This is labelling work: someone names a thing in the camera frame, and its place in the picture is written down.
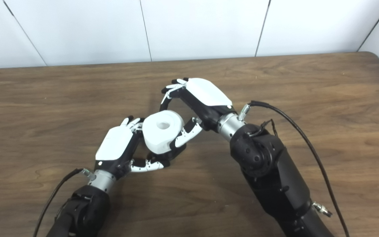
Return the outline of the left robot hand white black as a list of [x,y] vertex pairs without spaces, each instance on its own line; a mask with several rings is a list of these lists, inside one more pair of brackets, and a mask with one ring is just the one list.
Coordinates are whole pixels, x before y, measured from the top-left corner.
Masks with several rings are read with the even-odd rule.
[[152,154],[145,159],[134,153],[143,139],[144,118],[126,117],[119,126],[111,128],[96,152],[96,171],[106,171],[119,180],[130,172],[156,171],[170,166],[168,160],[157,160]]

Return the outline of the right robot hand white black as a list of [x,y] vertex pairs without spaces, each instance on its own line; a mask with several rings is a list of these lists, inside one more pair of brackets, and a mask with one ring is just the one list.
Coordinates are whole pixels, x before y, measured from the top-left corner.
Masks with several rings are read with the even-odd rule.
[[179,98],[196,114],[171,142],[171,148],[183,146],[201,130],[219,133],[224,124],[220,120],[236,114],[233,102],[216,85],[203,78],[175,79],[161,93],[164,97],[160,111],[167,110],[170,101]]

